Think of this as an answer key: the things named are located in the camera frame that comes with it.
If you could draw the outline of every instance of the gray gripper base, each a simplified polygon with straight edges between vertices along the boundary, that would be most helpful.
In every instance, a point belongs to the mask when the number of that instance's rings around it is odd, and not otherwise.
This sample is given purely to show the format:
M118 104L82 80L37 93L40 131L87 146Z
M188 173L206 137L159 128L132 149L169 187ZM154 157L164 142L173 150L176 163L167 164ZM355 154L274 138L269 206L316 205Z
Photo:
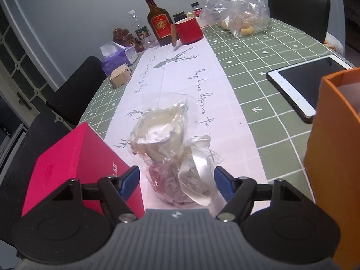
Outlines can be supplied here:
M252 248L236 223L214 219L208 209L154 210L116 226L107 244L84 260L41 265L25 260L17 270L340 270L330 259L290 265Z

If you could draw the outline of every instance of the red bottle label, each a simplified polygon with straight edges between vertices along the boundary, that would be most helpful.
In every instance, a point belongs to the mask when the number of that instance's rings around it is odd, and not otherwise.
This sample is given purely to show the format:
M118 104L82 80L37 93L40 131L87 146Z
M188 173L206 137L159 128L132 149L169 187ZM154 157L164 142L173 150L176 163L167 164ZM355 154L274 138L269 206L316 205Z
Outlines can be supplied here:
M165 14L155 16L150 21L159 38L171 35L170 22Z
M195 17L199 17L200 13L201 13L202 9L199 9L199 10L195 10L193 11Z

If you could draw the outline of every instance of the plastic water bottle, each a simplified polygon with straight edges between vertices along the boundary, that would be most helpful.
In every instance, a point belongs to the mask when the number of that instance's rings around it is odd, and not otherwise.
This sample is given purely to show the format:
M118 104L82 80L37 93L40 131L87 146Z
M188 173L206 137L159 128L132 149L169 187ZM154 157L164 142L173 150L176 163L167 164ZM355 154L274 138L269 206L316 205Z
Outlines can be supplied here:
M141 21L141 19L136 15L134 10L129 11L131 16L131 23L136 32L136 35L140 39L141 43L144 46L144 49L152 48L159 45L157 39L151 35L148 27Z

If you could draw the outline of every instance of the white table runner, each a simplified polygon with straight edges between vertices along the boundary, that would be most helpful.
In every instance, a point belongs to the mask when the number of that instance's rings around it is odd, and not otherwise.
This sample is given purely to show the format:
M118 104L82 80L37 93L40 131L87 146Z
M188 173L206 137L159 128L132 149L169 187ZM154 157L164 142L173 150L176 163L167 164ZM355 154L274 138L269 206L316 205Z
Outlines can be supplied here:
M210 135L210 149L219 154L220 163L234 177L248 176L267 183L249 126L233 89L206 38L191 44L167 45L146 50L112 118L105 142L129 166L142 172L140 186L145 208L170 209L152 190L144 172L146 165L130 153L126 142L137 119L158 97L161 108L167 107L169 93L188 94L198 102L198 114L192 125L195 135ZM209 207L216 214L224 206L220 197ZM255 210L267 206L256 202Z

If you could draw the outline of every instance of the tablet screen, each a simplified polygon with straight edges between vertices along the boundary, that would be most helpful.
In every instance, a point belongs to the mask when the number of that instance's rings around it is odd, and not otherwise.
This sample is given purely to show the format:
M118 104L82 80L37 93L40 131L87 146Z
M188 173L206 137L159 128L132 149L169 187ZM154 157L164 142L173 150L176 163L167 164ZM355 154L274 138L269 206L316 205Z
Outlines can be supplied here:
M332 58L324 58L278 71L316 109L321 77L345 68Z

